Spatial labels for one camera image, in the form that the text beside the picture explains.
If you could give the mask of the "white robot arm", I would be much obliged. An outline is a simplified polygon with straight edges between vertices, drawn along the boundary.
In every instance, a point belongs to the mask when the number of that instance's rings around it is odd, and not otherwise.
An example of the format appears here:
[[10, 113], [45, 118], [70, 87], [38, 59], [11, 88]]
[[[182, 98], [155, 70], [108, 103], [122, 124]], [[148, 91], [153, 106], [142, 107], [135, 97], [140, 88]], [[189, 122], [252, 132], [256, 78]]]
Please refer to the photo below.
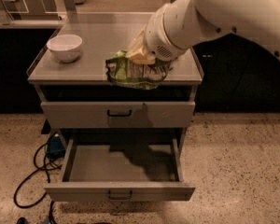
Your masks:
[[126, 57], [138, 64], [167, 62], [229, 34], [258, 44], [280, 61], [280, 0], [175, 0], [151, 16]]

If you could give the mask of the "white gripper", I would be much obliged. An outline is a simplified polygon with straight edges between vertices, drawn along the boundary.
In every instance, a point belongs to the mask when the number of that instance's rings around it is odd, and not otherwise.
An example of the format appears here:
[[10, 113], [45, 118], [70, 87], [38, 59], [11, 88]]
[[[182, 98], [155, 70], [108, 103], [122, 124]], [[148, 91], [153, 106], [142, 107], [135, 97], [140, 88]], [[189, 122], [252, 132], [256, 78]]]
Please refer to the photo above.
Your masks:
[[168, 7], [169, 5], [165, 4], [158, 9], [149, 19], [147, 26], [138, 32], [128, 47], [128, 60], [136, 64], [151, 65], [155, 63], [156, 58], [169, 62], [186, 52], [171, 42], [166, 34], [164, 15]]

